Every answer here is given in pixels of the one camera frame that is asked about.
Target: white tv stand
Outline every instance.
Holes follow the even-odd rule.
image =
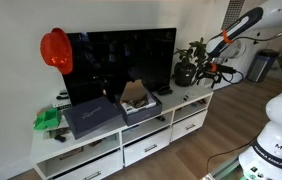
[[[78,140],[68,133],[64,143],[49,139],[45,131],[34,131],[30,155],[34,169],[42,179],[102,179],[200,128],[213,91],[202,86],[182,88],[172,81],[170,86],[171,95],[154,93],[163,104],[161,116],[165,121],[153,117],[127,127],[123,119],[118,119]],[[183,102],[190,89],[195,96]],[[59,127],[68,127],[65,119]],[[101,143],[89,145],[101,139]],[[62,154],[80,147],[82,152],[60,160]]]

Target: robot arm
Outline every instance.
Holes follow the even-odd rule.
[[[207,54],[209,58],[240,57],[245,48],[241,46],[240,42],[232,43],[241,33],[280,26],[282,26],[282,0],[268,0],[259,7],[250,10],[220,34],[211,38],[206,46]]]

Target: potted plant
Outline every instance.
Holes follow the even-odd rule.
[[[200,41],[189,43],[188,49],[178,49],[174,54],[179,55],[181,62],[174,67],[175,83],[178,86],[190,86],[198,68],[202,68],[206,61],[206,44]]]

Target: trash bin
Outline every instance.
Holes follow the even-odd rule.
[[[271,49],[258,52],[249,68],[247,79],[253,82],[263,81],[279,55],[279,52]]]

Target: flat screen tv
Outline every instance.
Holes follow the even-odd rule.
[[[150,91],[169,86],[176,28],[68,33],[73,71],[63,79],[73,106],[106,93],[111,102],[126,82]]]

